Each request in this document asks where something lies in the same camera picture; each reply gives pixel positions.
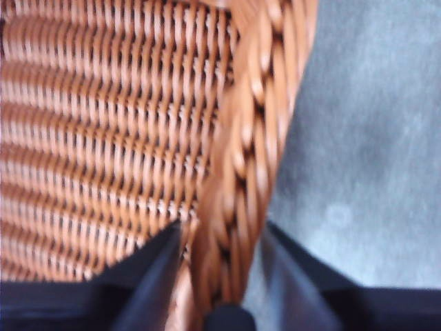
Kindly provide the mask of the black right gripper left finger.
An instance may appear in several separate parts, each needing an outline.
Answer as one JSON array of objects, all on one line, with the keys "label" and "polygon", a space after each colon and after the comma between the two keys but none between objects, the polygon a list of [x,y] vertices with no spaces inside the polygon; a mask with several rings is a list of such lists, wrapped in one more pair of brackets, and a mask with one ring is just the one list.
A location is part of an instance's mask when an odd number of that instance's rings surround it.
[{"label": "black right gripper left finger", "polygon": [[163,330],[180,236],[175,221],[90,281],[1,282],[1,329]]}]

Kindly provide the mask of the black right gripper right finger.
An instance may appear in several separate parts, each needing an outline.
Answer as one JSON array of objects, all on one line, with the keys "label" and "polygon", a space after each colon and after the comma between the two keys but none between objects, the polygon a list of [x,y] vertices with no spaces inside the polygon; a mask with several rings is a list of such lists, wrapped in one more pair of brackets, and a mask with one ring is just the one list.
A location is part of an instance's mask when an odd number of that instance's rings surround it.
[{"label": "black right gripper right finger", "polygon": [[359,285],[275,223],[260,241],[267,302],[277,330],[439,330],[440,291]]}]

